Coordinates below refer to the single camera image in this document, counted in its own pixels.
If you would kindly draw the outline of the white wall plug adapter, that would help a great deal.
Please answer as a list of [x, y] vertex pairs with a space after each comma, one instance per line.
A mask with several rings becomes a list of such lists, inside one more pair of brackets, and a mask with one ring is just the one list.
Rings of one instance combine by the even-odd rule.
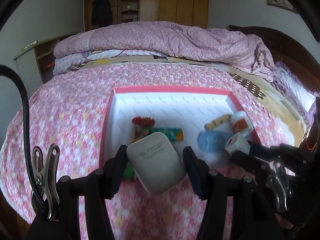
[[240, 151], [244, 154], [249, 155], [251, 146], [246, 140], [246, 138], [240, 133], [236, 133], [230, 137], [225, 145], [225, 151], [232, 156], [234, 152]]

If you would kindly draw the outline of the blue correction tape dispenser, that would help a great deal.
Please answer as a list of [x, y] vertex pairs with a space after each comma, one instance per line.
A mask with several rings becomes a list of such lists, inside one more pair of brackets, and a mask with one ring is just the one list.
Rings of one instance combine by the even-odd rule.
[[227, 141], [233, 136], [233, 133], [224, 131], [202, 131], [197, 137], [199, 148], [203, 152], [214, 153], [224, 150]]

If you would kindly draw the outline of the white plastic jar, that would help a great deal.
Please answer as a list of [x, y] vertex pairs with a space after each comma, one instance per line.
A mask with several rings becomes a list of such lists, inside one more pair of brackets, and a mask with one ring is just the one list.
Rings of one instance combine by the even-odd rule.
[[230, 122], [233, 131], [242, 134], [244, 137], [249, 136], [253, 132], [254, 127], [245, 111], [234, 113], [231, 116]]

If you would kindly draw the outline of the white earbuds case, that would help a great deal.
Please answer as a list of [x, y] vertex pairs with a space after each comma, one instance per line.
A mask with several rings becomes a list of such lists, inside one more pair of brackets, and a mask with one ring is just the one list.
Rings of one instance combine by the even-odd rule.
[[161, 132], [132, 143], [126, 154], [137, 178], [150, 194], [162, 194], [185, 179], [182, 159]]

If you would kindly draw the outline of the beige wooden block strip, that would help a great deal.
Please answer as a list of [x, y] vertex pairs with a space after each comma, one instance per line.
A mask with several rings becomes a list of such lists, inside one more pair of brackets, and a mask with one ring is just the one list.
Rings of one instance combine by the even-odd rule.
[[206, 131], [213, 130], [217, 127], [220, 127], [225, 122], [229, 122], [230, 119], [231, 119], [230, 114], [224, 114], [224, 115], [212, 120], [210, 123], [205, 124], [204, 129]]

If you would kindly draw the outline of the colourful cartoon figure toy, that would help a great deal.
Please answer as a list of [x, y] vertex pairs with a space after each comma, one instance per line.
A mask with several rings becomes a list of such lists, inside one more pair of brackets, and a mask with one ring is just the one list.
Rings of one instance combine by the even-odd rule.
[[184, 133], [181, 128], [156, 127], [156, 120], [153, 118], [136, 116], [131, 122], [135, 127], [134, 141], [156, 132], [163, 133], [170, 141], [184, 140]]

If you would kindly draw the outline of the silver metal clip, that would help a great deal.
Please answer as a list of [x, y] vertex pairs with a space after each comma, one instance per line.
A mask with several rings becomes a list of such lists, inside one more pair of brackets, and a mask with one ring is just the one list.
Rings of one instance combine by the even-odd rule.
[[36, 188], [39, 191], [40, 199], [47, 204], [40, 205], [35, 193], [31, 192], [31, 205], [35, 213], [41, 210], [47, 215], [49, 220], [55, 219], [55, 212], [60, 203], [60, 198], [56, 188], [56, 174], [59, 163], [60, 149], [56, 144], [51, 144], [47, 153], [46, 161], [43, 162], [43, 153], [39, 146], [34, 147], [31, 155]]
[[289, 211], [293, 191], [284, 162], [280, 157], [273, 162], [273, 171], [274, 173], [267, 178], [267, 184], [273, 192], [276, 210], [279, 213]]

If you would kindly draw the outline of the brown patterned bed sheet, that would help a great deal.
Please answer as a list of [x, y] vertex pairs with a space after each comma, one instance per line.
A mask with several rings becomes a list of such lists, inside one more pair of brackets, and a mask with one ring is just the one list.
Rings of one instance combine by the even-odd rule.
[[310, 92], [283, 62], [276, 63], [272, 73], [273, 81], [251, 75], [231, 65], [221, 62], [198, 62], [171, 57], [172, 61], [156, 59], [153, 56], [126, 56], [91, 61], [68, 68], [65, 72], [76, 71], [82, 67], [92, 68], [96, 64], [121, 62], [185, 63], [193, 66], [213, 67], [229, 74], [239, 85], [253, 94], [263, 105], [273, 111], [279, 119], [288, 140], [300, 144], [309, 136], [316, 106], [316, 92]]

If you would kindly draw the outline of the silver metal clip left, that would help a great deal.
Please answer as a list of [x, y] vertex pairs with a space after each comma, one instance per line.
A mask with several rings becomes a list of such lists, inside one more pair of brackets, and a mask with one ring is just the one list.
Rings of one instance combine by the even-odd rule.
[[40, 205], [35, 193], [31, 192], [31, 205], [35, 213], [41, 210], [47, 215], [49, 220], [55, 219], [55, 212], [60, 203], [60, 198], [56, 188], [56, 174], [59, 163], [60, 149], [56, 144], [51, 144], [47, 153], [46, 161], [43, 162], [43, 153], [39, 146], [34, 147], [31, 155], [36, 188], [39, 191], [40, 199], [47, 204]]

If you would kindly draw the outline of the red shallow cardboard box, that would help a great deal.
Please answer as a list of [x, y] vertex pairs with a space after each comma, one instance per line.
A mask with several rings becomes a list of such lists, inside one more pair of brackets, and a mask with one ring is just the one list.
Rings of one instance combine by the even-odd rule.
[[197, 143], [204, 125], [224, 115], [243, 111], [243, 105], [228, 90], [184, 86], [132, 86], [112, 89], [106, 107], [99, 165], [116, 155], [121, 145], [133, 143], [132, 119], [140, 116], [155, 120], [156, 127], [180, 128], [184, 139], [173, 146], [182, 154], [190, 146], [199, 159], [223, 174], [239, 170], [225, 153], [202, 151]]

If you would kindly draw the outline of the pink floral bed sheet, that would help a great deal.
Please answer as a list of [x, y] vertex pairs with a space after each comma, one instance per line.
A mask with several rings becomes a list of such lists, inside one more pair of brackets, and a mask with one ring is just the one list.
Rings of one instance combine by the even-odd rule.
[[[54, 77], [30, 98], [30, 144], [46, 152], [61, 150], [58, 176], [86, 176], [99, 167], [107, 103], [113, 90], [129, 86], [184, 86], [231, 91], [247, 112], [264, 146], [298, 144], [293, 129], [281, 122], [278, 106], [267, 109], [224, 67], [182, 63], [100, 64]], [[194, 239], [205, 202], [190, 181], [161, 196], [146, 193], [138, 181], [126, 181], [106, 202], [116, 239]]]

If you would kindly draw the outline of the dark wooden headboard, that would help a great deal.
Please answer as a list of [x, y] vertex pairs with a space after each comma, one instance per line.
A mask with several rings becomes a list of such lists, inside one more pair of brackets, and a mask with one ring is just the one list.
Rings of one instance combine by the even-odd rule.
[[319, 92], [319, 63], [298, 41], [281, 31], [267, 27], [229, 25], [228, 29], [259, 36], [272, 53], [274, 62], [285, 63], [305, 88]]

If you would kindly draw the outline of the pink folded quilt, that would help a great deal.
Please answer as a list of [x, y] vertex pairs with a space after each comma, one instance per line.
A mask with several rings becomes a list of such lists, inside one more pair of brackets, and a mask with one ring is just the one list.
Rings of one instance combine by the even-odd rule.
[[139, 50], [193, 61], [222, 62], [273, 81], [276, 67], [270, 50], [254, 34], [226, 29], [202, 29], [168, 21], [140, 21], [110, 25], [79, 33], [54, 48], [54, 75], [91, 60], [90, 52]]

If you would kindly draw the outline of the cartoon print pillow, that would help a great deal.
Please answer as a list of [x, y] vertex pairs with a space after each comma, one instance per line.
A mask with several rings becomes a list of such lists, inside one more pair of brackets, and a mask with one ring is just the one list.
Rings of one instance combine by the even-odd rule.
[[111, 59], [114, 57], [126, 56], [153, 56], [156, 59], [172, 61], [171, 57], [157, 51], [140, 50], [140, 49], [109, 49], [109, 50], [91, 50], [83, 53], [76, 53], [55, 59], [53, 75], [63, 74], [68, 68], [76, 65], [82, 65], [91, 61]]

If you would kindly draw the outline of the wooden wardrobe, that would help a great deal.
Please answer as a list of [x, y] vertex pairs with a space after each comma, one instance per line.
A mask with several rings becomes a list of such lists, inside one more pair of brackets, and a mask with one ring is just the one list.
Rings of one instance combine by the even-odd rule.
[[85, 30], [135, 21], [170, 21], [205, 29], [209, 0], [84, 0]]

